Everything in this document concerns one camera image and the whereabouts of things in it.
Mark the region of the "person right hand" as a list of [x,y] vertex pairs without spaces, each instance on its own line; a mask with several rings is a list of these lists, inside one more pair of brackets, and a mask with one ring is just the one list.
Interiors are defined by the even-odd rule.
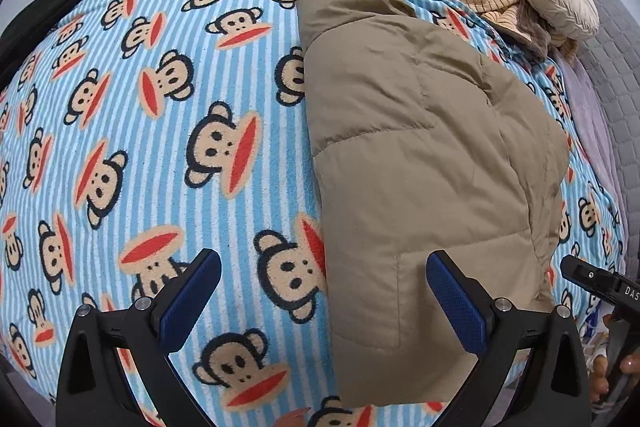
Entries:
[[606,345],[590,369],[590,401],[597,418],[639,417],[639,322],[612,312],[603,317]]

